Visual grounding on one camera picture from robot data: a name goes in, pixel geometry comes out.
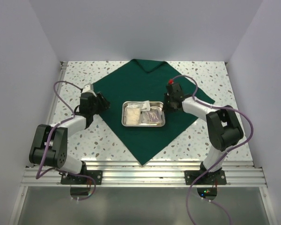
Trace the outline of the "white sachet small print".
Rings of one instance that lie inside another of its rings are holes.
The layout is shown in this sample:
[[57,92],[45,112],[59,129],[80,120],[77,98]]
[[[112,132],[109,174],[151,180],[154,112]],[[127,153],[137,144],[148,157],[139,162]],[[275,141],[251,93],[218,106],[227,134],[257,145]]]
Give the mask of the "white sachet small print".
[[141,111],[142,112],[147,112],[150,110],[150,101],[146,100],[142,102],[142,107],[141,107]]

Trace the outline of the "stainless steel tray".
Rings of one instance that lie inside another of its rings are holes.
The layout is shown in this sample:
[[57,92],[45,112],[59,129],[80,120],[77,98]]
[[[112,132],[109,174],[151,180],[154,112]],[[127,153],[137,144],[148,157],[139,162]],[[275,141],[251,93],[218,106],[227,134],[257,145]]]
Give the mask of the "stainless steel tray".
[[122,105],[124,127],[162,127],[165,125],[163,103],[156,101],[126,101]]

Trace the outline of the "cotton swab packet printed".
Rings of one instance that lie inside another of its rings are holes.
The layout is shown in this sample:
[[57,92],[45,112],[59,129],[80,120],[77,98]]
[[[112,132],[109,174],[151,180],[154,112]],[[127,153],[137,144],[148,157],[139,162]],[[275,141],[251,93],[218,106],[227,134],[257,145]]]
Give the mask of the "cotton swab packet printed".
[[146,124],[160,124],[162,117],[158,110],[151,110],[147,112],[141,112],[140,120]]

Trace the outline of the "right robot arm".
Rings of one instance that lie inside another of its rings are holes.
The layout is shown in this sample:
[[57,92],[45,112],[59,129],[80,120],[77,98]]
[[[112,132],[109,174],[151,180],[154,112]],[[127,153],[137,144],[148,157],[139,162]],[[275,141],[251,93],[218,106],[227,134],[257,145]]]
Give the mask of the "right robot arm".
[[211,143],[207,157],[201,163],[199,178],[210,184],[216,178],[216,172],[222,169],[222,156],[232,146],[238,144],[244,133],[235,111],[214,109],[209,103],[199,103],[199,99],[184,94],[179,83],[170,80],[166,85],[163,110],[165,112],[182,111],[207,123],[208,137]]

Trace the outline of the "white gauze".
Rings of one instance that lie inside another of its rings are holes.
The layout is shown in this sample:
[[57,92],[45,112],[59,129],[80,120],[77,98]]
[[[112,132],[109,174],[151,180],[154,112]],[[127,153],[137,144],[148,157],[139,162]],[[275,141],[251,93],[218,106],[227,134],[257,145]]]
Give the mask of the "white gauze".
[[126,125],[134,126],[139,124],[141,109],[140,108],[126,108]]

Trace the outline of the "green surgical cloth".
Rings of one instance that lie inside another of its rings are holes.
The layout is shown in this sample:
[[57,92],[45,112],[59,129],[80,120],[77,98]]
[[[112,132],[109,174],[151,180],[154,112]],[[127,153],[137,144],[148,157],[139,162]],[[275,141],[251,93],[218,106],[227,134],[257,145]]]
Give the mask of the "green surgical cloth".
[[112,62],[95,69],[90,81],[110,102],[94,125],[94,136],[85,155],[97,160],[203,160],[209,141],[204,122],[183,112],[166,114],[163,127],[124,127],[121,107],[125,101],[162,101],[166,83],[175,77],[186,93],[194,85],[166,62],[132,60]]

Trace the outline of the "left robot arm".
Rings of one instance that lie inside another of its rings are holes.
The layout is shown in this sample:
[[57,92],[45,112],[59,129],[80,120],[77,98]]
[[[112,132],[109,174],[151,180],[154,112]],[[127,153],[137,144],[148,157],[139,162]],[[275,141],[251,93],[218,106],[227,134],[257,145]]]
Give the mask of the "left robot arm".
[[84,170],[83,162],[68,155],[68,138],[87,129],[93,122],[93,117],[110,107],[110,102],[102,93],[86,92],[80,96],[80,104],[75,108],[73,116],[59,123],[37,127],[30,149],[29,161],[39,165],[36,178],[46,172],[43,166],[71,173],[71,178],[77,184],[87,181],[88,172]]

